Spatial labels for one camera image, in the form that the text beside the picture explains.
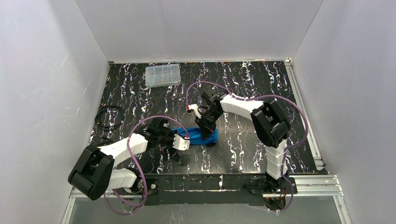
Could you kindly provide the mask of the blue cloth napkin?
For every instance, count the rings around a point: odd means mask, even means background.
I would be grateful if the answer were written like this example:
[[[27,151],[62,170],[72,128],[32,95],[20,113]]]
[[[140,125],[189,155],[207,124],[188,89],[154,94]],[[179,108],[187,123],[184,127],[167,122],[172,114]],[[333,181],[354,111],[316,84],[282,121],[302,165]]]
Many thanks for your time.
[[[202,139],[199,127],[188,127],[186,130],[190,135],[190,145],[214,145],[218,141],[219,131],[217,128],[205,140]]]

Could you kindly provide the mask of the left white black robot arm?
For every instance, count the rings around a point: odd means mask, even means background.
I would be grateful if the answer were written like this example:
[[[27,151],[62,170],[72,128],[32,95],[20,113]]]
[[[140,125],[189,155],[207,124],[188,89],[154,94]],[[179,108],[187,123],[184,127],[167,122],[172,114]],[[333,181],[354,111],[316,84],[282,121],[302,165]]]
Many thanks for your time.
[[[149,124],[136,128],[131,137],[107,146],[87,146],[71,170],[68,183],[91,200],[97,200],[108,190],[132,187],[138,173],[116,167],[132,155],[142,154],[158,145],[176,146],[180,136],[168,125],[167,119],[154,118]]]

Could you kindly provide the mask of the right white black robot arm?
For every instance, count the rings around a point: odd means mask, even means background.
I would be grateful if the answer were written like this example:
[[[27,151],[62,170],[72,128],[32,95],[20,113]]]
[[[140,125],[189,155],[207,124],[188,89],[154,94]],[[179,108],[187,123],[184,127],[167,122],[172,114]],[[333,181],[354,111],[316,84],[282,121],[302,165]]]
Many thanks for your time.
[[[216,121],[223,113],[242,116],[252,121],[258,139],[266,146],[266,175],[278,180],[287,173],[284,155],[291,124],[276,100],[248,100],[226,91],[212,94],[204,92],[201,98],[204,106],[188,105],[187,111],[195,114],[195,122],[203,140],[214,133]]]

